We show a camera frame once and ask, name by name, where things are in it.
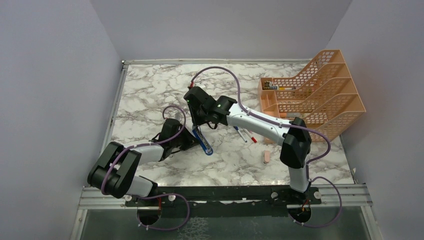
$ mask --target table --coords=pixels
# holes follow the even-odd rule
[[[279,64],[213,64],[233,71],[240,80],[242,103],[259,110],[257,96],[261,77],[291,77],[305,63]],[[192,122],[187,103],[183,99],[191,78],[212,64],[139,64],[129,65],[120,96],[112,141],[124,146],[147,143],[161,131],[162,110],[168,105],[179,105],[187,114],[188,128]],[[211,69],[202,73],[196,85],[217,99],[225,95],[237,99],[237,87],[228,73]],[[177,111],[169,110],[169,116]],[[203,135],[213,147],[207,156],[200,147],[171,155],[162,162],[151,162],[137,168],[136,175],[155,181],[160,186],[252,186],[290,184],[287,166],[281,163],[281,147],[258,143],[244,143],[234,128],[219,125],[216,130],[202,126]],[[310,155],[318,156],[326,150],[326,143],[313,143]],[[271,161],[264,164],[264,151],[271,152]],[[309,167],[311,178],[323,176],[335,184],[353,184],[352,174],[342,143],[336,138],[331,152]],[[314,184],[327,184],[317,180]]]

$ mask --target red marker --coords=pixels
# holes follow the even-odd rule
[[[247,136],[250,138],[250,139],[252,139],[252,141],[254,142],[254,143],[257,143],[258,141],[256,141],[256,139],[250,134],[250,132],[248,131],[248,130],[246,130],[246,129],[244,129],[244,128],[242,128],[243,129],[243,131],[247,134]]]

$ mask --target orange eraser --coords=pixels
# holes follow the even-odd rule
[[[270,151],[263,151],[263,163],[267,164],[270,162],[271,153]]]

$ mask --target white wall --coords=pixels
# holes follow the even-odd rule
[[[141,59],[306,59],[351,0],[91,0],[116,51]]]
[[[89,0],[0,2],[0,239],[68,239],[121,70]]]
[[[384,239],[422,239],[424,2],[353,0],[327,48],[341,49],[367,109],[342,136]]]

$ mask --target metal frame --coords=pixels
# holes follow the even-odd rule
[[[158,60],[127,60],[122,61],[123,67],[118,82],[113,106],[109,116],[109,124],[106,128],[103,144],[101,146],[100,154],[110,142],[115,120],[118,113],[121,95],[124,89],[128,67],[130,64],[266,64],[266,63],[294,63],[305,62],[308,63],[310,59],[158,59]],[[311,205],[312,208],[322,207],[338,207],[339,198],[336,191],[331,185],[314,185],[319,188],[321,193],[322,203],[319,205]],[[340,191],[341,199],[344,207],[361,207],[364,222],[367,226],[369,235],[372,240],[382,240],[382,235],[379,226],[374,218],[372,212],[373,202],[365,184],[336,184],[337,189]],[[287,205],[287,208],[298,208],[300,205]],[[71,240],[79,240],[82,236],[84,224],[87,217],[88,210],[157,210],[156,206],[145,207],[126,207],[125,199],[116,199],[113,196],[103,195],[100,190],[95,187],[84,187],[82,189],[81,197],[79,199],[78,210],[74,221]]]

